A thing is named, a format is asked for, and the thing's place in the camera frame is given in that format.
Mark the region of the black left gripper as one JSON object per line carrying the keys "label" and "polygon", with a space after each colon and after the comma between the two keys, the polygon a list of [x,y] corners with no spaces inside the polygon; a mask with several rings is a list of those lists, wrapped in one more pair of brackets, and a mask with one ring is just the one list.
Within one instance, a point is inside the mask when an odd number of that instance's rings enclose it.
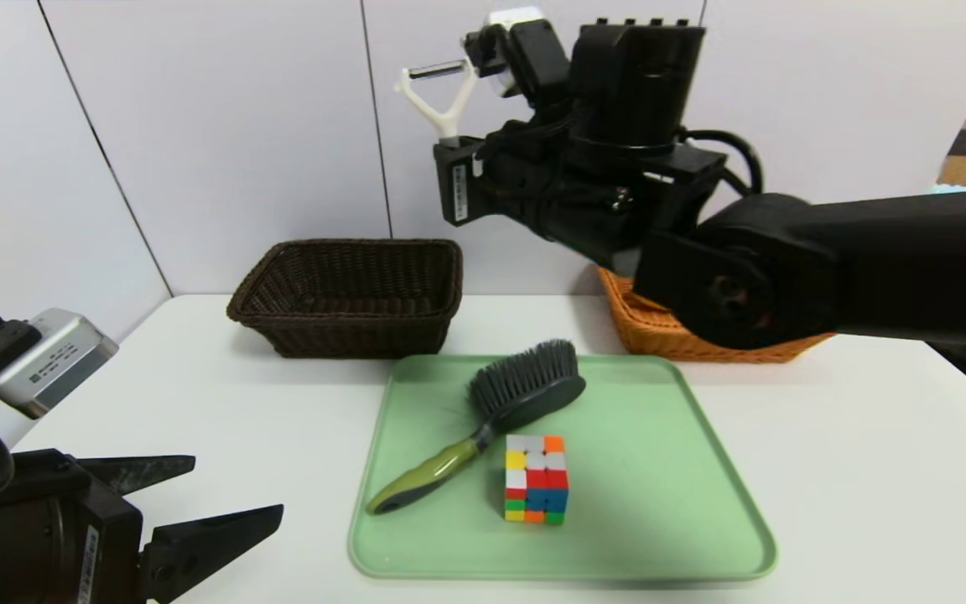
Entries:
{"label": "black left gripper", "polygon": [[[12,456],[0,491],[0,603],[127,601],[141,513],[124,496],[184,476],[195,456]],[[139,555],[139,600],[172,603],[275,534],[284,505],[161,525]],[[123,589],[122,596],[105,589]]]}

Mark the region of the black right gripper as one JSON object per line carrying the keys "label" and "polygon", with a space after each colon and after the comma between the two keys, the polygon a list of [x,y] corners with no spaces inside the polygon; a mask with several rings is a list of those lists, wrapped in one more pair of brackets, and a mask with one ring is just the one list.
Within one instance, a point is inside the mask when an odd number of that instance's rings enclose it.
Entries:
{"label": "black right gripper", "polygon": [[484,160],[479,157],[484,145],[483,138],[468,135],[442,138],[433,145],[442,217],[455,228],[507,215],[499,196],[486,190]]}

